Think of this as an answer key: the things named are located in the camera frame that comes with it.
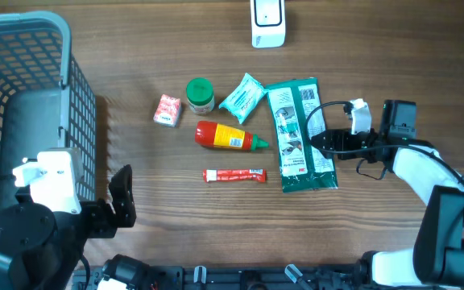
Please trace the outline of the green 3M gloves package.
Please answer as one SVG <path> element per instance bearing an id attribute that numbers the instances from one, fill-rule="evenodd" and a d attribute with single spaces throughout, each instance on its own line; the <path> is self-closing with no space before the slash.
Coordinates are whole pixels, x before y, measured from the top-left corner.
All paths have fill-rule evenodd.
<path id="1" fill-rule="evenodd" d="M 326 159 L 307 138 L 325 130 L 317 78 L 296 79 L 267 86 L 274 120 L 284 193 L 336 189 L 338 179 L 332 159 Z"/>

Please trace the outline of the orange snack packet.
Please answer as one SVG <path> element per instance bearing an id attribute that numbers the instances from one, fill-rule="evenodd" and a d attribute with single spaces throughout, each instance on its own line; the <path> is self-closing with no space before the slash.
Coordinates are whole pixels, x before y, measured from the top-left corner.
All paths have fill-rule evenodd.
<path id="1" fill-rule="evenodd" d="M 179 98 L 163 94 L 154 113 L 153 121 L 164 126 L 175 127 L 179 121 L 181 109 L 182 103 Z"/>

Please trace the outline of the mint wet wipes pack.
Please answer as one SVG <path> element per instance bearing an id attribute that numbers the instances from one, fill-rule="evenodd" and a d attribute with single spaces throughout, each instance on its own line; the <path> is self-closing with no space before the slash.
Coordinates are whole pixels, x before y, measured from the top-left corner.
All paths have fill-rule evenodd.
<path id="1" fill-rule="evenodd" d="M 238 87 L 219 104 L 218 108 L 228 110 L 240 124 L 243 124 L 266 93 L 267 90 L 262 84 L 246 73 Z"/>

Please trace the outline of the red snack bar wrapper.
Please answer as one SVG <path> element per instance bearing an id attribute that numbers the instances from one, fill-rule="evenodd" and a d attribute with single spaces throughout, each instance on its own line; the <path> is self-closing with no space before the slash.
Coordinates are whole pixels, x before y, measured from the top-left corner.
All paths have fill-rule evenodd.
<path id="1" fill-rule="evenodd" d="M 265 182 L 267 173 L 264 169 L 206 169 L 202 172 L 204 182 L 232 182 L 254 180 Z"/>

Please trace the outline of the red sauce bottle green cap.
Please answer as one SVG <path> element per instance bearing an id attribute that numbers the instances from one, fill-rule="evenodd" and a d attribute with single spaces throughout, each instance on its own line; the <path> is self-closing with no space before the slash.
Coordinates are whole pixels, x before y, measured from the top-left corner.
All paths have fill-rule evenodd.
<path id="1" fill-rule="evenodd" d="M 269 143 L 258 135 L 217 122 L 199 121 L 195 142 L 203 147 L 256 151 L 269 148 Z"/>

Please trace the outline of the green lid spice jar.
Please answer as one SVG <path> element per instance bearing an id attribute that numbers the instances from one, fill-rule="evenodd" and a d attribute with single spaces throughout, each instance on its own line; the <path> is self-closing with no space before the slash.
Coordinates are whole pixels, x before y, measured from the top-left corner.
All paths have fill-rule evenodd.
<path id="1" fill-rule="evenodd" d="M 203 77 L 192 79 L 186 86 L 188 106 L 194 114 L 208 114 L 215 105 L 211 82 Z"/>

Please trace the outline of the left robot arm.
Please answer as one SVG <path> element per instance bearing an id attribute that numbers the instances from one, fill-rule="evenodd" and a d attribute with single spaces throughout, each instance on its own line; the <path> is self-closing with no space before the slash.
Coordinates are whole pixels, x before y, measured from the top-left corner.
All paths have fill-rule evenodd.
<path id="1" fill-rule="evenodd" d="M 84 201 L 79 214 L 27 200 L 0 212 L 0 290 L 63 289 L 91 238 L 113 238 L 135 224 L 132 168 L 111 179 L 112 201 Z"/>

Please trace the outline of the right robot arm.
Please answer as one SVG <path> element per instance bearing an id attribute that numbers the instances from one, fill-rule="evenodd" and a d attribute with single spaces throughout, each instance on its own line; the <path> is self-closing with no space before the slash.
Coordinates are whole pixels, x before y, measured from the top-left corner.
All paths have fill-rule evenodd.
<path id="1" fill-rule="evenodd" d="M 413 248 L 373 251 L 360 262 L 362 284 L 392 288 L 464 288 L 464 175 L 450 167 L 431 143 L 416 136 L 416 104 L 386 100 L 379 130 L 368 104 L 341 101 L 349 129 L 305 133 L 325 158 L 380 162 L 406 182 L 426 210 Z"/>

